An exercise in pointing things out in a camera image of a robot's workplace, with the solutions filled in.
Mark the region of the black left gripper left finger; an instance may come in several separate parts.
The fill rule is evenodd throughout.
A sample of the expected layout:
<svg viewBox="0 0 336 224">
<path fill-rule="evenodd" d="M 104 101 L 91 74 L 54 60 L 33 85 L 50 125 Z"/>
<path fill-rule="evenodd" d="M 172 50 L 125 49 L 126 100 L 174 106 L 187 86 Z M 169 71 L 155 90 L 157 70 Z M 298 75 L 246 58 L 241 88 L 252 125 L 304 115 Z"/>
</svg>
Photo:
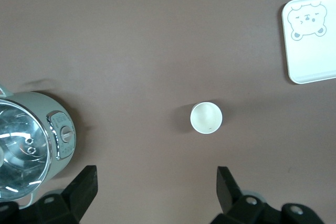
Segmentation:
<svg viewBox="0 0 336 224">
<path fill-rule="evenodd" d="M 61 193 L 48 194 L 35 203 L 37 222 L 79 223 L 97 192 L 97 167 L 88 165 Z"/>
</svg>

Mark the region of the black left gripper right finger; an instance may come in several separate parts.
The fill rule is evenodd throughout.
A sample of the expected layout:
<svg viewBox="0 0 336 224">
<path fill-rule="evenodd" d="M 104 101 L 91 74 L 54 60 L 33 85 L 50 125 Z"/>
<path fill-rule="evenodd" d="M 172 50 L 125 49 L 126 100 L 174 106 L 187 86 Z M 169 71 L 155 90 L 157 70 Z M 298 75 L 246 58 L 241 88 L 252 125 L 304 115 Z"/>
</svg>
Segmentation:
<svg viewBox="0 0 336 224">
<path fill-rule="evenodd" d="M 264 203 L 253 195 L 244 195 L 228 167 L 217 168 L 216 193 L 222 213 L 212 223 L 260 223 Z"/>
</svg>

